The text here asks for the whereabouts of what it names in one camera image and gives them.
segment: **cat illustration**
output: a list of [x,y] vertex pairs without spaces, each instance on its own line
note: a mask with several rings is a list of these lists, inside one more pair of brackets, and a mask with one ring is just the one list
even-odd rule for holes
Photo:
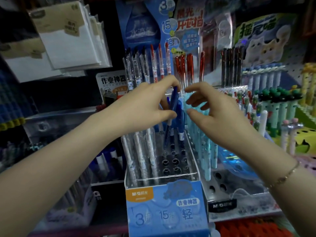
[[277,40],[273,39],[269,43],[264,43],[260,55],[260,64],[269,64],[274,61]]
[[279,30],[276,32],[276,48],[275,48],[274,61],[278,62],[281,60],[284,46],[289,41],[290,35],[291,35],[290,25],[284,25],[280,27]]
[[244,64],[246,67],[256,66],[259,63],[264,38],[252,39],[246,50]]

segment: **gold bracelet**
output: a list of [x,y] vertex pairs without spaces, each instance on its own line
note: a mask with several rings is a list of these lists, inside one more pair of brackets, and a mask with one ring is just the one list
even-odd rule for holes
[[284,182],[286,182],[288,177],[296,171],[296,169],[299,166],[300,166],[300,162],[297,161],[296,165],[284,177],[278,178],[275,183],[271,184],[270,186],[266,186],[266,187],[270,190],[271,188],[275,187],[277,184],[283,184]]

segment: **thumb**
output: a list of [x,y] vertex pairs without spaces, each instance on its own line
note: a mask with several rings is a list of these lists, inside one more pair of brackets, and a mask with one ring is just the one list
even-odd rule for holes
[[203,115],[195,109],[187,110],[190,119],[205,133],[208,127],[213,123],[213,117]]
[[159,118],[158,122],[162,122],[162,121],[176,118],[177,114],[175,111],[172,111],[172,110],[159,110],[157,116]]

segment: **green cat display sign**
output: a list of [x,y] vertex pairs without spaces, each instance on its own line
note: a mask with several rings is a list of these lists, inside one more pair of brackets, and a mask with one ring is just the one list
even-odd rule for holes
[[270,14],[242,23],[235,31],[235,47],[244,46],[243,66],[279,62],[296,22],[296,14]]

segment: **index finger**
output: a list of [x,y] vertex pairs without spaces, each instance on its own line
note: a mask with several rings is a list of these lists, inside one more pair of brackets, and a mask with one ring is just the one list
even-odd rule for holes
[[208,101],[211,99],[215,99],[218,97],[219,92],[215,90],[214,87],[209,85],[208,83],[202,81],[198,83],[193,83],[192,85],[185,88],[185,92],[193,92],[198,91],[200,92]]
[[164,93],[172,86],[177,87],[177,92],[181,91],[181,85],[180,82],[176,79],[174,75],[167,75],[165,78],[163,78],[161,81],[157,83],[157,85],[160,85],[164,89]]

